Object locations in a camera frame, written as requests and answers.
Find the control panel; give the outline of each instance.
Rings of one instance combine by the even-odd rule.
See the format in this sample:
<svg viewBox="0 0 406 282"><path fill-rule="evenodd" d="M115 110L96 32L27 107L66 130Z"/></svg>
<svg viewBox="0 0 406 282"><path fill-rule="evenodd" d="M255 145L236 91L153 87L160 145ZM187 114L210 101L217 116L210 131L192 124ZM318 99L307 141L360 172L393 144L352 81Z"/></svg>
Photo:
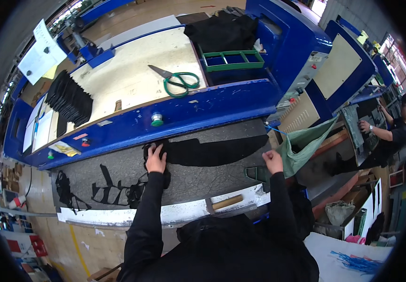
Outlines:
<svg viewBox="0 0 406 282"><path fill-rule="evenodd" d="M314 78L314 76L316 76L317 72L327 58L327 53L316 51L311 52L305 65L302 67L302 70L296 76L294 82L292 82L291 86L286 91L283 98L281 98L278 105L276 105L277 113L269 116L268 120L279 119L287 108L293 104L301 94L304 93L306 86Z"/></svg>

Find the blue string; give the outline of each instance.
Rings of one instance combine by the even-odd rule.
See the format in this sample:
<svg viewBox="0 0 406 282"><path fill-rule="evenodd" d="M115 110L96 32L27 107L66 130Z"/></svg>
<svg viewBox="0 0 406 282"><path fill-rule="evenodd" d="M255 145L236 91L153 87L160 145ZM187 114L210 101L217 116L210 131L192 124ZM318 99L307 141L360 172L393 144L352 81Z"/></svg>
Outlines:
<svg viewBox="0 0 406 282"><path fill-rule="evenodd" d="M266 128L270 128L270 129L273 129L273 130L278 131L278 132L281 132L281 133L283 133L284 135L287 135L287 133L284 133L283 131L279 131L278 129L275 129L275 128L271 127L270 125L265 125L265 127L266 127Z"/></svg>
<svg viewBox="0 0 406 282"><path fill-rule="evenodd" d="M347 268L365 272L364 274L375 274L382 265L382 262L377 260L370 261L364 258L351 258L343 253L337 253L334 251L331 251L330 254L338 255L340 257L338 260L340 260Z"/></svg>

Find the ventilation grille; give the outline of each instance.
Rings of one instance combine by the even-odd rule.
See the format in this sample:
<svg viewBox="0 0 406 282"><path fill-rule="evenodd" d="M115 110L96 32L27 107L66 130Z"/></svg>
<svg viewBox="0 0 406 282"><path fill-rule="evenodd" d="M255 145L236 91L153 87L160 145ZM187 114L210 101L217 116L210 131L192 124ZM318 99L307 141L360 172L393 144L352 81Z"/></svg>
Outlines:
<svg viewBox="0 0 406 282"><path fill-rule="evenodd" d="M285 133L310 127L320 119L316 107L306 91L296 98L286 112L281 116L279 129Z"/></svg>

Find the green bag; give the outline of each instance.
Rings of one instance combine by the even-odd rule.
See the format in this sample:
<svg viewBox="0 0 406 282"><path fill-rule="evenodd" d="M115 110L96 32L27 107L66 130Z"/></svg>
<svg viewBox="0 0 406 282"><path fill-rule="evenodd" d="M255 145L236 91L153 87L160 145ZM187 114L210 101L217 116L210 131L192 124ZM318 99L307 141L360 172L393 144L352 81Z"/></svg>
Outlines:
<svg viewBox="0 0 406 282"><path fill-rule="evenodd" d="M283 173L285 178L291 177L311 158L320 144L327 138L328 133L335 125L338 116L318 126L301 129L288 133L286 139L276 151L283 159ZM300 152L294 153L292 146L298 146Z"/></svg>

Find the green scissors handle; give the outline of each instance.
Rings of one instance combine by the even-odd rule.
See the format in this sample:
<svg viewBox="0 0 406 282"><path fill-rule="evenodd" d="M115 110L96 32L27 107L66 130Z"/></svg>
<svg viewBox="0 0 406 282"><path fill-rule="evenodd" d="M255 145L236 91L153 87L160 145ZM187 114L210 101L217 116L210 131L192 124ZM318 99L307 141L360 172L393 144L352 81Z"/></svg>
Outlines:
<svg viewBox="0 0 406 282"><path fill-rule="evenodd" d="M195 83L193 83L193 84L189 84L189 83L187 83L187 82L185 82L185 81L183 80L183 78L181 77L182 75L189 75L189 76L192 76L192 77L194 77L194 78L197 79L197 82L195 82ZM177 83L177 82L170 81L170 78L172 78L172 77L178 78L179 81L181 81L181 83ZM186 89L186 92L184 92L184 93L182 93L182 94L179 94L179 95L173 94L172 92L170 92L170 91L168 90L168 88L167 88L167 83L170 83L170 84L175 85L175 86L182 87L182 88ZM174 73L174 74L172 74L172 76L167 77L166 79L164 79L164 89L166 90L167 94L169 94L169 95L172 96L173 98L181 98L181 97L184 97L184 96L186 96L187 94L189 94L189 89L195 89L195 88L198 88L199 86L200 86L200 78L198 78L198 76L197 76L196 74L193 74L193 73Z"/></svg>

